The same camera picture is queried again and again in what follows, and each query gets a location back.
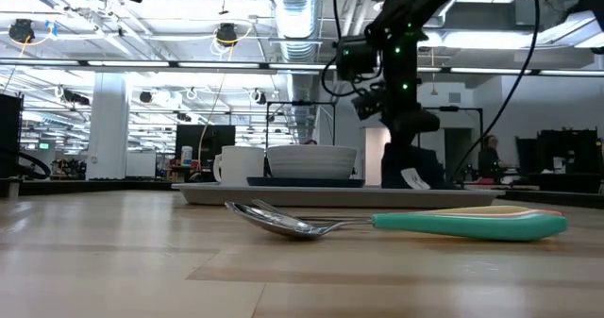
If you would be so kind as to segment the person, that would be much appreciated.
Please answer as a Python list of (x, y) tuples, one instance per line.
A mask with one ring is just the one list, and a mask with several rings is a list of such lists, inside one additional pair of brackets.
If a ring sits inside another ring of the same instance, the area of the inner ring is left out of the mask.
[(478, 154), (478, 174), (481, 178), (495, 179), (506, 166), (497, 153), (498, 139), (495, 135), (484, 138), (484, 144)]

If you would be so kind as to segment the black cabinet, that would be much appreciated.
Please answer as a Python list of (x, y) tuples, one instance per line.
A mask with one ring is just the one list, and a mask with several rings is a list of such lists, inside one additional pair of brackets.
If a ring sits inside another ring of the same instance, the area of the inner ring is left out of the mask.
[(22, 99), (0, 94), (0, 179), (17, 174)]

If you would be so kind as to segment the grey plastic tray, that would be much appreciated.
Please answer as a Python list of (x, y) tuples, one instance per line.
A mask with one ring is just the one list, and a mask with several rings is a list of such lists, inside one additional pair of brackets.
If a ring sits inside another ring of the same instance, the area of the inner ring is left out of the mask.
[(188, 203), (220, 205), (226, 201), (249, 204), (263, 200), (277, 208), (343, 209), (449, 209), (489, 206), (503, 191), (493, 190), (409, 190), (363, 188), (300, 188), (264, 186), (222, 186), (218, 183), (180, 183)]

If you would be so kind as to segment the teal-handled spoon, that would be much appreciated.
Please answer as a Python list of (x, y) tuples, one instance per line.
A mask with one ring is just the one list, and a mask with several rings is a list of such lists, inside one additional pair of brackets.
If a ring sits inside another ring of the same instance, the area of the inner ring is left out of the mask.
[(345, 226), (370, 226), (487, 241), (533, 242), (563, 233), (564, 216), (528, 214), (519, 217), (377, 213), (350, 221), (303, 221), (257, 206), (226, 202), (232, 213), (263, 230), (291, 239), (316, 240)]

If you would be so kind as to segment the black aluminium table frame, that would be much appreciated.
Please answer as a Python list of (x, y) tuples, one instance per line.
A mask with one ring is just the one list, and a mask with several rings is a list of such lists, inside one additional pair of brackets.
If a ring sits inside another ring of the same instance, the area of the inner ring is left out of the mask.
[[(142, 180), (53, 180), (53, 181), (22, 181), (18, 194), (49, 195), (82, 192), (109, 191), (176, 191), (176, 184), (164, 181)], [(532, 202), (550, 205), (561, 205), (588, 209), (604, 209), (604, 195), (580, 192), (550, 192), (521, 190), (520, 188), (505, 189), (503, 186), (494, 187), (494, 191), (502, 191), (497, 199), (518, 202)]]

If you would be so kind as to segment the dark teal plate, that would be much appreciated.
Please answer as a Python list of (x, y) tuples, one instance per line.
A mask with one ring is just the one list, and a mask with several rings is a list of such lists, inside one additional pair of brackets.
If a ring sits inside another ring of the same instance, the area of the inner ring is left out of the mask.
[(322, 179), (290, 177), (248, 177), (247, 183), (253, 187), (286, 188), (362, 188), (363, 179)]

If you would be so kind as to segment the yellow-handled knife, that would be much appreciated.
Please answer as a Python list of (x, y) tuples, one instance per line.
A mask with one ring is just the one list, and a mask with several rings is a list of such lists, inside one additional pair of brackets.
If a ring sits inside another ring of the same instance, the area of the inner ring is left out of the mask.
[(528, 211), (529, 208), (520, 206), (484, 206), (484, 207), (470, 207), (470, 208), (453, 208), (453, 209), (434, 209), (434, 210), (422, 210), (423, 214), (469, 214), (469, 215), (495, 215), (495, 214), (510, 214), (517, 212)]

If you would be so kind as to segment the white ribbed bowl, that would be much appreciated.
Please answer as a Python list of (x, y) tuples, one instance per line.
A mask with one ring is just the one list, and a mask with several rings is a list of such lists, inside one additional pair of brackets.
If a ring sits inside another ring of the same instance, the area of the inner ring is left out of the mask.
[(280, 145), (267, 150), (274, 177), (349, 179), (356, 156), (356, 149), (334, 145)]

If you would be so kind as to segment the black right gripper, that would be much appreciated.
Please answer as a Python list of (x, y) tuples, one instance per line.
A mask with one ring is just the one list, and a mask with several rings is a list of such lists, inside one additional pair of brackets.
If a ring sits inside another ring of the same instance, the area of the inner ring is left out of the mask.
[(409, 84), (391, 88), (385, 81), (374, 82), (368, 89), (358, 90), (352, 105), (362, 121), (379, 114), (379, 120), (391, 130), (393, 145), (413, 145), (416, 133), (440, 128), (440, 119), (421, 106), (416, 89)]

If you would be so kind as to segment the white mug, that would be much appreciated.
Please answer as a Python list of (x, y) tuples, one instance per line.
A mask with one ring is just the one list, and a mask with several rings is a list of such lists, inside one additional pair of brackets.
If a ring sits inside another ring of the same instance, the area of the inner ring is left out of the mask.
[(262, 148), (223, 146), (214, 158), (213, 176), (222, 186), (247, 186), (249, 177), (263, 177), (264, 158)]

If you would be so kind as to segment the black monitor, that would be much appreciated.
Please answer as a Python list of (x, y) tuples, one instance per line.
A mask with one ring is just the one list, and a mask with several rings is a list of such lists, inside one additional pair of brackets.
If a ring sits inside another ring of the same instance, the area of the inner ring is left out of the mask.
[(184, 146), (190, 146), (192, 160), (210, 167), (223, 146), (235, 144), (235, 126), (178, 125), (176, 127), (176, 158), (182, 160)]

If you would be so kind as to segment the black equipment rack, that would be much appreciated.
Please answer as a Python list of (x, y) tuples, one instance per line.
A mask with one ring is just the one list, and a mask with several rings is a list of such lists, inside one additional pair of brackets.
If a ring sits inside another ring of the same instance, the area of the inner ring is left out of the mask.
[(604, 141), (595, 129), (542, 130), (515, 138), (519, 173), (547, 192), (598, 193), (604, 181)]

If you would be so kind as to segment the white building column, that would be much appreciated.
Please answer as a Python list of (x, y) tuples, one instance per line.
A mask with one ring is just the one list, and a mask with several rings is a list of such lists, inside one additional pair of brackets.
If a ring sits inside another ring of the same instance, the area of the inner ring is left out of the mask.
[(95, 74), (86, 178), (126, 177), (130, 99), (125, 74)]

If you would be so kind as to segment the navy cloth napkin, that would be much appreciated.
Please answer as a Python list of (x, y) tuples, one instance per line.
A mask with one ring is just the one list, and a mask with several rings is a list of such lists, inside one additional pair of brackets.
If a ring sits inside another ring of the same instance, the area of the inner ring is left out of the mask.
[(445, 168), (433, 150), (387, 143), (381, 160), (384, 189), (457, 190), (445, 180)]

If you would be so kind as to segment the silver ventilation duct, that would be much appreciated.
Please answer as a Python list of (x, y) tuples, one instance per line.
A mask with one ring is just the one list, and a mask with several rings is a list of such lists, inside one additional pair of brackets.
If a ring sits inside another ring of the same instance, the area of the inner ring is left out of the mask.
[[(279, 44), (285, 63), (314, 63), (317, 60), (317, 18), (319, 0), (274, 0), (277, 34), (284, 42)], [(317, 101), (319, 75), (291, 73), (287, 75), (287, 91), (292, 101)]]

